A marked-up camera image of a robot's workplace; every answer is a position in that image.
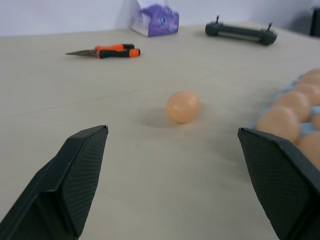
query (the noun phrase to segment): brown egg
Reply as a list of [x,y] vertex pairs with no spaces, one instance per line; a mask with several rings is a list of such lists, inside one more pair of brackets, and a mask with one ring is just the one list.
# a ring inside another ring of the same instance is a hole
[[275,101],[274,106],[292,109],[301,123],[304,123],[309,119],[311,112],[311,104],[308,98],[304,94],[295,91],[289,91],[283,94]]
[[320,130],[320,113],[316,114],[312,118],[312,123],[315,126],[316,129]]
[[179,91],[166,103],[166,115],[178,124],[185,124],[195,119],[201,110],[199,97],[191,91]]
[[288,107],[273,106],[255,125],[258,131],[273,134],[293,143],[300,136],[300,125],[295,113]]
[[315,68],[308,71],[304,76],[320,75],[320,68]]
[[303,137],[298,147],[301,152],[320,170],[320,131]]
[[304,76],[295,84],[295,86],[304,84],[314,85],[320,89],[320,75]]
[[311,84],[300,84],[290,92],[298,92],[305,95],[312,106],[320,105],[320,88]]

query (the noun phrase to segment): tissue box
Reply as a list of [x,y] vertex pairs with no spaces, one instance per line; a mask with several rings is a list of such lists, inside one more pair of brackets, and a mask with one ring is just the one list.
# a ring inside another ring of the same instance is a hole
[[131,28],[146,37],[176,34],[179,30],[179,13],[167,5],[155,4],[141,9],[133,17]]

